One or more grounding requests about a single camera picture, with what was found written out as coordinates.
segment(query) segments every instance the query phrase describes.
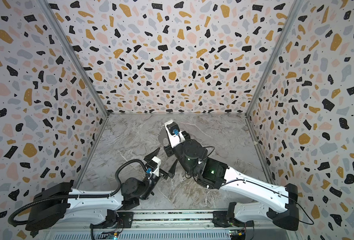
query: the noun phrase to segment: side wall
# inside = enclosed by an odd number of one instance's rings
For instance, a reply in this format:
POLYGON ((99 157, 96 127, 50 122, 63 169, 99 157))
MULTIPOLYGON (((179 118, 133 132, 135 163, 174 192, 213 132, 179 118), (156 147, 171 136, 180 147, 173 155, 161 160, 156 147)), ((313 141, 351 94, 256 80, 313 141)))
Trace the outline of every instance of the side wall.
POLYGON ((0 1, 0 239, 32 239, 9 215, 76 179, 103 120, 37 3, 0 1))
POLYGON ((244 112, 292 1, 49 0, 109 112, 244 112))
POLYGON ((354 239, 354 1, 304 1, 258 97, 271 174, 315 221, 304 239, 354 239))

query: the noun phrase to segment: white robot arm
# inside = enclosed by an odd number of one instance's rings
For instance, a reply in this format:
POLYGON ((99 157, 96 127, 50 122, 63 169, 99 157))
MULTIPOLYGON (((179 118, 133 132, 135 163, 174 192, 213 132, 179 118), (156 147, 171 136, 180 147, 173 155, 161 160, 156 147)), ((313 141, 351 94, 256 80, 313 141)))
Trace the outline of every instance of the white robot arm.
POLYGON ((181 131, 173 120, 164 124, 169 145, 164 146, 167 156, 177 157, 187 174, 197 177, 196 182, 208 189, 223 189, 235 192, 259 204, 245 209, 242 204, 231 203, 234 218, 241 222, 271 220, 287 230, 297 230, 299 211, 296 206, 298 192, 292 184, 277 186, 254 179, 234 168, 208 157, 208 150, 190 135, 181 131))
POLYGON ((49 228, 55 223, 87 223, 91 228, 109 228, 118 223, 116 210, 128 210, 154 195, 153 189, 160 177, 174 177, 177 161, 169 172, 160 169, 161 160, 157 157, 160 147, 145 156, 144 161, 133 159, 118 168, 115 174, 118 187, 115 191, 83 191, 74 189, 73 181, 55 185, 34 197, 34 201, 16 210, 8 218, 13 226, 25 225, 28 231, 49 228), (143 180, 128 178, 123 184, 118 175, 120 171, 133 163, 140 163, 144 170, 143 180), (14 218, 31 207, 27 221, 14 218))

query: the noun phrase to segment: terrazzo wallpaper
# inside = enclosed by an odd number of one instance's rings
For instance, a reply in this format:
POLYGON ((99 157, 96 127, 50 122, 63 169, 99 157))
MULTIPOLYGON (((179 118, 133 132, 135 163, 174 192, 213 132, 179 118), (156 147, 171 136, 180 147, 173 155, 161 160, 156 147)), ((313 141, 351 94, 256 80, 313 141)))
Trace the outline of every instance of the terrazzo wallpaper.
POLYGON ((298 186, 315 222, 304 239, 354 240, 354 1, 304 1, 258 97, 272 177, 298 186))
POLYGON ((109 112, 245 112, 289 0, 49 0, 109 112))
POLYGON ((75 180, 103 121, 37 3, 0 0, 0 239, 32 239, 9 215, 75 180))

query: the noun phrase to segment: black cable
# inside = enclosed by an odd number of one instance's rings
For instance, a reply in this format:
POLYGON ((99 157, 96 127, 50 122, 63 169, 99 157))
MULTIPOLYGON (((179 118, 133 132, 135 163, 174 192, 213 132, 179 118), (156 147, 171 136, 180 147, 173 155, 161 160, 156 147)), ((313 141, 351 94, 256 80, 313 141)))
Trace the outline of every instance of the black cable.
POLYGON ((107 197, 111 197, 113 195, 115 195, 118 191, 120 191, 121 189, 121 180, 120 178, 118 177, 118 174, 120 173, 120 171, 122 169, 124 169, 124 167, 132 164, 132 163, 135 163, 135 162, 138 162, 140 163, 142 169, 146 172, 146 167, 145 167, 145 164, 139 160, 139 159, 132 159, 132 160, 129 160, 127 161, 126 163, 124 163, 123 165, 121 165, 117 171, 116 171, 116 174, 115 174, 115 179, 116 181, 118 182, 118 186, 117 186, 117 189, 110 193, 110 194, 80 194, 80 195, 76 195, 76 194, 71 194, 71 195, 59 195, 59 196, 52 196, 52 197, 48 197, 48 198, 45 198, 45 199, 40 199, 40 200, 37 200, 37 201, 34 201, 34 202, 31 202, 31 203, 28 203, 26 204, 25 206, 22 206, 21 208, 17 209, 16 211, 14 211, 8 218, 8 223, 11 224, 12 226, 16 227, 18 225, 25 225, 28 223, 27 220, 25 221, 17 221, 15 220, 14 218, 21 212, 25 211, 26 209, 29 209, 37 204, 40 204, 42 202, 45 202, 45 201, 50 201, 50 200, 65 200, 65 199, 76 199, 76 198, 107 198, 107 197))
POLYGON ((249 240, 252 240, 254 238, 254 232, 255 232, 255 230, 254 230, 254 226, 253 226, 253 236, 249 240))
POLYGON ((207 147, 204 147, 204 148, 208 148, 208 147, 212 147, 213 150, 212 150, 208 155, 206 155, 206 157, 205 157, 203 160, 207 159, 207 158, 212 154, 212 152, 214 151, 214 149, 216 149, 216 148, 213 147, 213 146, 207 146, 207 147))
POLYGON ((120 219, 122 221, 122 229, 119 233, 122 233, 122 231, 124 230, 124 220, 120 219))
POLYGON ((93 227, 90 228, 90 238, 92 240, 95 240, 94 235, 93 235, 93 227))
POLYGON ((258 184, 258 183, 255 183, 255 182, 252 182, 252 181, 249 181, 249 180, 244 180, 244 179, 236 179, 236 180, 232 180, 232 181, 230 181, 230 182, 227 182, 227 183, 225 183, 225 184, 223 184, 223 185, 221 185, 221 186, 219 186, 219 187, 216 187, 215 189, 220 189, 220 187, 223 187, 223 186, 225 186, 225 185, 227 185, 227 184, 229 184, 229 183, 236 182, 236 181, 250 182, 250 183, 252 183, 252 184, 255 184, 255 185, 257 185, 257 186, 260 186, 260 187, 262 187, 262 188, 265 188, 265 189, 267 189, 267 190, 269 190, 269 191, 272 191, 272 192, 275 193, 275 194, 278 194, 278 195, 280 195, 280 196, 286 197, 286 198, 288 198, 288 199, 294 201, 295 204, 299 205, 299 207, 302 209, 302 211, 304 211, 304 213, 305 213, 306 216, 310 219, 310 221, 312 221, 312 223, 303 222, 303 221, 300 221, 300 222, 301 222, 301 223, 308 224, 308 225, 314 225, 313 219, 311 219, 311 218, 309 217, 309 215, 307 214, 307 212, 305 212, 305 209, 304 209, 304 208, 301 206, 301 204, 299 204, 296 200, 292 199, 291 197, 288 197, 288 196, 285 196, 285 195, 281 195, 280 193, 278 193, 278 192, 276 192, 276 191, 274 191, 274 190, 271 190, 271 189, 269 189, 269 188, 267 188, 267 187, 265 187, 265 186, 263 186, 263 185, 260 185, 260 184, 258 184))
POLYGON ((104 233, 104 234, 106 234, 106 236, 103 237, 102 239, 106 239, 109 235, 111 235, 112 233, 114 233, 117 230, 117 228, 120 226, 120 222, 119 222, 120 220, 121 219, 119 219, 118 221, 115 222, 115 224, 117 224, 117 227, 113 231, 110 231, 108 233, 104 233))
POLYGON ((186 179, 190 179, 190 178, 192 178, 192 176, 187 177, 187 176, 186 176, 186 172, 185 172, 185 178, 186 178, 186 179))

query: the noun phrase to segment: marble floor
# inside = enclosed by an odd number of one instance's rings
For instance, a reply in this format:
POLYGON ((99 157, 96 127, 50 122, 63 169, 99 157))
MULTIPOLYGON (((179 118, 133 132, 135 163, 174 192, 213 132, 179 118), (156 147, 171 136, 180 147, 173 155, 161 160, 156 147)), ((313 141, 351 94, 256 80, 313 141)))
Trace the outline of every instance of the marble floor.
MULTIPOLYGON (((116 189, 117 168, 131 159, 142 160, 158 147, 161 147, 158 155, 162 160, 161 169, 168 171, 175 157, 166 156, 158 135, 163 123, 170 119, 202 146, 215 146, 211 158, 266 181, 243 115, 122 114, 110 115, 79 189, 116 189)), ((122 182, 130 177, 142 179, 141 166, 132 164, 121 171, 122 182)), ((159 180, 154 193, 148 200, 140 200, 140 206, 135 209, 227 209, 229 202, 252 202, 242 195, 199 186, 193 178, 185 177, 179 163, 174 178, 159 180)))

